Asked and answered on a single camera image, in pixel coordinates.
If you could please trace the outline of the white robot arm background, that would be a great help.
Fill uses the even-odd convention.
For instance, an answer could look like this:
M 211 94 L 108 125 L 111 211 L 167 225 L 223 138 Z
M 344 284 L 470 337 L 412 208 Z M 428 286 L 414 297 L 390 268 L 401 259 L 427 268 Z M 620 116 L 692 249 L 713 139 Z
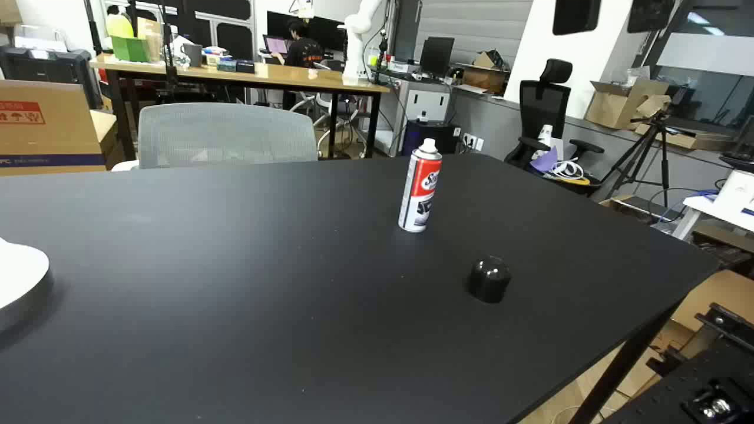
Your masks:
M 373 26 L 373 17 L 386 0 L 359 0 L 355 13 L 344 19 L 345 30 L 345 63 L 342 70 L 344 86 L 358 86 L 364 73 L 368 34 Z

